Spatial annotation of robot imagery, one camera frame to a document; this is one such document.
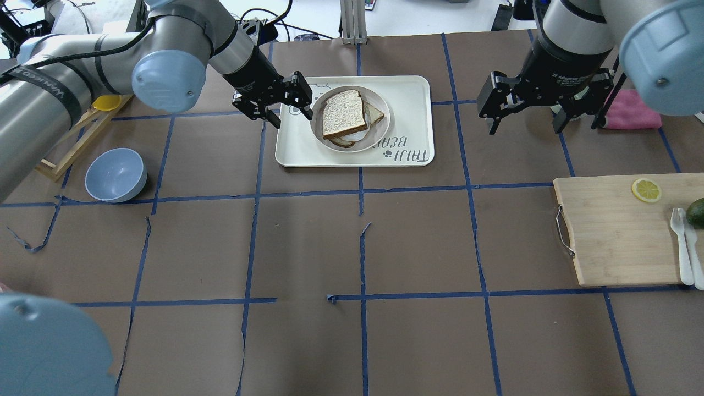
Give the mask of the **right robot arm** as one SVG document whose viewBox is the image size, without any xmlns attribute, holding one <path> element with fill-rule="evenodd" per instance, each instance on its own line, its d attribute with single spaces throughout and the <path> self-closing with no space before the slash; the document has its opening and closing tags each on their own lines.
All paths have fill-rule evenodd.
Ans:
<svg viewBox="0 0 704 396">
<path fill-rule="evenodd" d="M 611 125 L 626 80 L 656 113 L 702 112 L 701 1 L 515 1 L 513 16 L 537 33 L 518 75 L 493 71 L 478 93 L 490 134 L 531 106 L 559 107 L 556 133 L 584 114 Z"/>
</svg>

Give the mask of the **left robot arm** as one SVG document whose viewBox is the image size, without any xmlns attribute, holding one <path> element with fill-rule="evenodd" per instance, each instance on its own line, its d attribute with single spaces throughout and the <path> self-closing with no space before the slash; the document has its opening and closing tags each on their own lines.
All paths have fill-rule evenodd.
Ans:
<svg viewBox="0 0 704 396">
<path fill-rule="evenodd" d="M 140 32 L 51 35 L 22 45 L 2 73 L 1 185 L 5 200 L 102 95 L 136 95 L 181 113 L 196 105 L 211 66 L 247 117 L 280 120 L 283 103 L 312 119 L 301 73 L 285 78 L 219 1 L 148 1 Z M 113 395 L 112 353 L 96 322 L 73 304 L 2 293 L 3 395 Z"/>
</svg>

